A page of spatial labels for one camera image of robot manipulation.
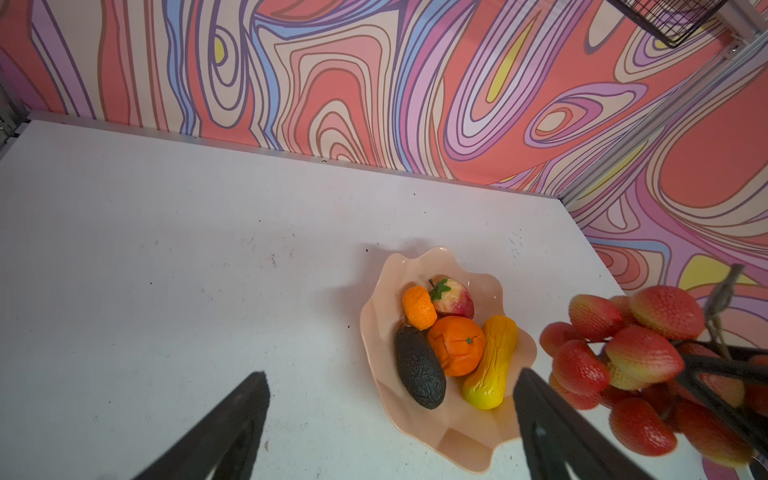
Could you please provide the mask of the large fake orange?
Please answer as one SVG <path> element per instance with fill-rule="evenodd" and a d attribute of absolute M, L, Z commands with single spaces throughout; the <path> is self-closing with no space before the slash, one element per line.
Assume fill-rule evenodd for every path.
<path fill-rule="evenodd" d="M 428 331 L 427 340 L 447 377 L 463 377 L 479 365 L 486 346 L 482 328 L 472 319 L 440 318 Z"/>

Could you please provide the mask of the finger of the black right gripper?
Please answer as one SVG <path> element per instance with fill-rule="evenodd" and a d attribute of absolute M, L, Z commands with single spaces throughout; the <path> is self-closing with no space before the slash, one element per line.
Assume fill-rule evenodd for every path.
<path fill-rule="evenodd" d="M 714 374 L 748 383 L 767 384 L 766 368 L 691 368 L 677 377 L 677 381 L 688 389 L 695 398 L 722 420 L 735 433 L 746 440 L 757 452 L 767 455 L 767 432 L 758 426 L 759 418 L 748 413 L 740 413 L 735 407 L 717 396 L 702 380 L 699 374 Z"/>
<path fill-rule="evenodd" d="M 683 378 L 697 378 L 701 374 L 712 374 L 730 379 L 743 380 L 748 384 L 766 384 L 767 366 L 750 363 L 753 357 L 767 354 L 766 350 L 728 346 L 733 359 L 724 358 L 708 343 L 686 341 L 676 346 L 684 361 L 683 370 L 674 377 L 676 382 Z"/>

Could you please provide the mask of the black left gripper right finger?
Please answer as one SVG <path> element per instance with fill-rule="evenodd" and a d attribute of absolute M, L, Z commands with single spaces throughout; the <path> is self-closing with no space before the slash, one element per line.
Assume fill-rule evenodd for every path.
<path fill-rule="evenodd" d="M 513 400 L 531 478 L 650 477 L 532 369 L 521 370 L 513 389 Z"/>

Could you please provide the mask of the red fake strawberry bunch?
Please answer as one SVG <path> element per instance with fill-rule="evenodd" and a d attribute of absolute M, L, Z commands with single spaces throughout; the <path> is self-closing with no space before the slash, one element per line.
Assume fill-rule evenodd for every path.
<path fill-rule="evenodd" d="M 658 457 L 684 436 L 703 458 L 725 467 L 766 467 L 757 452 L 713 411 L 674 380 L 684 367 L 676 346 L 708 343 L 733 359 L 721 316 L 729 309 L 744 270 L 731 265 L 704 304 L 687 291 L 659 285 L 611 299 L 580 294 L 569 303 L 566 322 L 547 325 L 539 344 L 553 360 L 550 385 L 572 407 L 604 404 L 609 426 L 628 450 Z M 748 384 L 701 374 L 717 396 L 740 413 L 759 418 L 767 432 L 767 384 Z"/>

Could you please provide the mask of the dark fake avocado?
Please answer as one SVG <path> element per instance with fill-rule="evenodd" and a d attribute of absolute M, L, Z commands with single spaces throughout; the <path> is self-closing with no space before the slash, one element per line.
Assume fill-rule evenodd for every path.
<path fill-rule="evenodd" d="M 447 380 L 437 355 L 426 335 L 403 324 L 394 336 L 397 371 L 408 394 L 422 407 L 439 407 L 447 389 Z"/>

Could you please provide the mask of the yellow fake squash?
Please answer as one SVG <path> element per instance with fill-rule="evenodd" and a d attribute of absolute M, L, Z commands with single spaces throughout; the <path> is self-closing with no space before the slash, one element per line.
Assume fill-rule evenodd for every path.
<path fill-rule="evenodd" d="M 496 315 L 484 326 L 486 346 L 478 367 L 464 380 L 462 395 L 480 410 L 499 407 L 506 392 L 508 372 L 516 352 L 519 330 L 514 320 Z"/>

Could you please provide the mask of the small fake orange mandarin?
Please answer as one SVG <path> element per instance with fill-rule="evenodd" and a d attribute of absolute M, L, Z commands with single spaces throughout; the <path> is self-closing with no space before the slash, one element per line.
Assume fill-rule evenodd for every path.
<path fill-rule="evenodd" d="M 402 306 L 408 322 L 419 331 L 431 328 L 438 319 L 429 292 L 425 287 L 410 287 L 402 297 Z"/>

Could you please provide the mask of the pink wavy fruit bowl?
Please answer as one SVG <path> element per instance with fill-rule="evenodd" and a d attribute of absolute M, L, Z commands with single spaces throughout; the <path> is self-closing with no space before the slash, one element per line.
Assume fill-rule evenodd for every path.
<path fill-rule="evenodd" d="M 537 348 L 506 315 L 495 277 L 464 270 L 445 247 L 392 254 L 360 328 L 380 400 L 401 432 L 476 474 L 519 439 L 512 388 Z"/>

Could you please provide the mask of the red fake apple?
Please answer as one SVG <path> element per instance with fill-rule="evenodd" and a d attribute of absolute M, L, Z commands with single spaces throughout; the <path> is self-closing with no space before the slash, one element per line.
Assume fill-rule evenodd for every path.
<path fill-rule="evenodd" d="M 439 318 L 458 316 L 473 319 L 474 302 L 468 288 L 457 280 L 446 277 L 430 280 L 429 296 Z"/>

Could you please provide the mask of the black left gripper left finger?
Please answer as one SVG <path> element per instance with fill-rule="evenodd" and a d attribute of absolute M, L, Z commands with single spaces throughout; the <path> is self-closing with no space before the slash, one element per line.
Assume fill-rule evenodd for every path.
<path fill-rule="evenodd" d="M 249 479 L 256 463 L 270 390 L 263 372 L 248 375 L 139 479 Z"/>

